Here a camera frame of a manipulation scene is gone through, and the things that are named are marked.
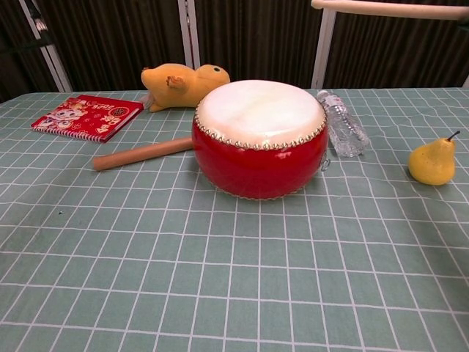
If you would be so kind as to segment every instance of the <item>red drum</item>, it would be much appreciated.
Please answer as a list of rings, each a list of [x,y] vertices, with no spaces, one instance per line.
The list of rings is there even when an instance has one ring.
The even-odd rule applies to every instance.
[[[193,119],[196,160],[220,189],[250,199],[297,191],[325,160],[325,112],[307,91],[278,82],[236,81],[214,89]]]

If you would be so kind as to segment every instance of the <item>yellow pear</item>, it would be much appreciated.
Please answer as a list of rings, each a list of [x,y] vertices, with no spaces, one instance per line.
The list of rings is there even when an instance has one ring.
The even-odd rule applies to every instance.
[[[454,141],[460,131],[449,138],[439,138],[421,145],[409,155],[409,172],[418,182],[441,186],[454,176]]]

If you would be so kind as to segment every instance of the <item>pear stem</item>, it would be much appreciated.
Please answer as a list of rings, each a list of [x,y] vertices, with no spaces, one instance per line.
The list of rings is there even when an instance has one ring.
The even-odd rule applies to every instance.
[[[447,139],[447,141],[450,142],[451,139],[452,139],[454,136],[456,136],[457,134],[460,134],[460,133],[461,133],[461,131],[456,131],[456,132],[454,132],[454,133]]]

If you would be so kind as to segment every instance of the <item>curtain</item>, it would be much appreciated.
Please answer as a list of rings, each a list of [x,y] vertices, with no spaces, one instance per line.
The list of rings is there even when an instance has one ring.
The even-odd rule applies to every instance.
[[[0,51],[34,40],[18,1],[0,0]],[[56,92],[57,87],[39,48],[0,54],[0,103],[30,92]]]
[[[144,89],[143,67],[185,64],[177,0],[38,0],[75,91]]]
[[[196,0],[201,65],[311,86],[322,11],[308,0]]]
[[[466,0],[381,0],[468,5]],[[461,87],[469,74],[469,32],[455,21],[338,13],[325,88]]]

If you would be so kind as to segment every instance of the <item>yellow plush toy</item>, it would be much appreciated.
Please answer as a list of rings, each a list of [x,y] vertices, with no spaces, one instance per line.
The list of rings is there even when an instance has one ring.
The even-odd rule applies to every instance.
[[[209,92],[229,83],[229,75],[219,66],[203,65],[193,70],[181,64],[163,64],[144,68],[141,81],[149,90],[144,105],[156,112],[170,107],[196,107]]]

